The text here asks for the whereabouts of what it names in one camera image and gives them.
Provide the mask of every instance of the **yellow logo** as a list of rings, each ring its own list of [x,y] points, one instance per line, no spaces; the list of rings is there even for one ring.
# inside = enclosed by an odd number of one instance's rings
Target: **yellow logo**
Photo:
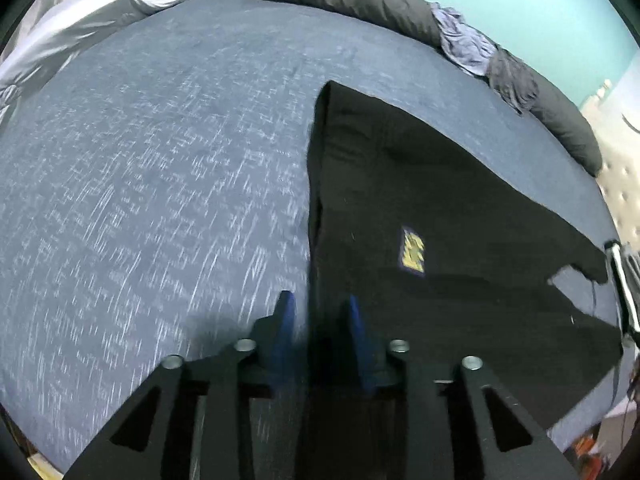
[[[424,274],[424,243],[413,231],[402,229],[400,264],[413,272]]]

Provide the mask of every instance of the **bed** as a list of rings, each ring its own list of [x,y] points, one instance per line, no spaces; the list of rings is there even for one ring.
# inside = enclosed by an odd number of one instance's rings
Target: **bed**
[[[329,79],[433,125],[597,246],[617,237],[558,140],[434,48],[262,0],[132,23],[23,99],[0,136],[0,403],[61,470],[164,355],[216,352],[283,289],[302,312],[306,144]],[[569,269],[554,282],[617,325],[610,283]],[[561,449],[622,398],[632,360],[549,428]],[[270,424],[255,428],[263,472]]]

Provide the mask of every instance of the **tufted headboard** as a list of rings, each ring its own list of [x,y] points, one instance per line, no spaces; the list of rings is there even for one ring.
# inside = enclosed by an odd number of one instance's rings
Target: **tufted headboard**
[[[600,97],[587,99],[581,112],[590,122],[602,152],[597,177],[622,243],[640,250],[640,134],[639,126],[623,114],[600,110]]]

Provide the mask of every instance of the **white sheet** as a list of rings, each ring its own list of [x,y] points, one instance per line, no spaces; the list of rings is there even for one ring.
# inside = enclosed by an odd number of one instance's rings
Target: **white sheet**
[[[0,132],[21,100],[82,51],[114,32],[187,0],[65,0],[52,7],[0,64]]]

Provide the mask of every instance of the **crumpled purple cloth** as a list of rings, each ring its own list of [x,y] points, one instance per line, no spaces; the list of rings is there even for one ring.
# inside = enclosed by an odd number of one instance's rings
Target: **crumpled purple cloth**
[[[440,28],[440,41],[444,54],[465,71],[483,76],[489,60],[495,54],[495,45],[484,34],[465,22],[465,17],[453,7],[441,7],[433,2],[431,12]]]

